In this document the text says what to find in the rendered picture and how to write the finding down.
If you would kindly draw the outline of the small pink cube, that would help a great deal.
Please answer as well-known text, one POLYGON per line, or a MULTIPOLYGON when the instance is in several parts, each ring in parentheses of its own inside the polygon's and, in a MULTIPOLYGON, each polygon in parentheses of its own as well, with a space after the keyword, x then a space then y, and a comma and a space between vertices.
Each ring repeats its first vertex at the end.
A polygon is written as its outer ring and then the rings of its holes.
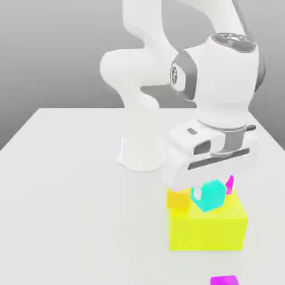
POLYGON ((231 195, 232 189, 233 189, 233 183, 234 183, 234 176, 231 175, 228 179, 228 181, 225 184, 226 187, 226 195, 231 195))

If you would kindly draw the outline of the small magenta cube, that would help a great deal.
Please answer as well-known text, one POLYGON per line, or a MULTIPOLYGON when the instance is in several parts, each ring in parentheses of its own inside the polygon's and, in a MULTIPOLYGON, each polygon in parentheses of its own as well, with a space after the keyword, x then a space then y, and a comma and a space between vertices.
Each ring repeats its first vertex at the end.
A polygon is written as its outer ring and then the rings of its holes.
POLYGON ((239 285, 236 275, 215 276, 210 278, 210 285, 239 285))

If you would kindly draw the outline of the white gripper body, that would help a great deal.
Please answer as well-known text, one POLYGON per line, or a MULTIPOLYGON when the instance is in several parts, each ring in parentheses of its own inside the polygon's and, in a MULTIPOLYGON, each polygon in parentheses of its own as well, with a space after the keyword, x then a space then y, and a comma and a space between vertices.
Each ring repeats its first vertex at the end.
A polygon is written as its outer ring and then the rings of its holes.
POLYGON ((212 180, 226 181, 230 175, 248 171, 258 159, 258 143, 246 142, 228 154, 212 154, 210 142, 204 141, 190 153, 174 146, 166 149, 163 181, 174 192, 195 188, 212 180))

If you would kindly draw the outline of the small cyan cube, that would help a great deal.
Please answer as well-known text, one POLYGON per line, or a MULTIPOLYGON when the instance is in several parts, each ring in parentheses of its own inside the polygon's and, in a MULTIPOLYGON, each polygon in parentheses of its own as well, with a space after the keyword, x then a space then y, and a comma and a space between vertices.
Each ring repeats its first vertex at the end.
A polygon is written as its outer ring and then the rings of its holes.
POLYGON ((200 200, 193 197, 193 189, 191 189, 190 198, 201 211, 208 212, 224 205, 226 187, 221 181, 213 180, 204 183, 201 187, 202 197, 200 200))

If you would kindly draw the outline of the large yellow box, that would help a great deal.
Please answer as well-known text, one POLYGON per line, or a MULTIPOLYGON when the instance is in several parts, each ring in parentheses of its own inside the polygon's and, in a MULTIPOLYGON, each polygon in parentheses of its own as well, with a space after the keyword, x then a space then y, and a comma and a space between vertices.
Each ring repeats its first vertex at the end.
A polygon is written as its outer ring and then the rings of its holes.
POLYGON ((248 225, 235 190, 218 209, 204 213, 191 202, 187 212, 168 209, 166 220, 172 251, 242 250, 248 225))

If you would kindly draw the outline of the small orange cube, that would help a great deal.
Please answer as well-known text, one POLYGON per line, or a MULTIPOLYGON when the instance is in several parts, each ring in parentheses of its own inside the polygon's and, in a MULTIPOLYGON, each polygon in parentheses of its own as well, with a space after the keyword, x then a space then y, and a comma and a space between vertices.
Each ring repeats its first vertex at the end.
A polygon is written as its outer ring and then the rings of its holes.
POLYGON ((189 189, 182 191, 171 191, 170 189, 166 192, 166 208, 180 211, 188 211, 190 207, 190 194, 189 189))

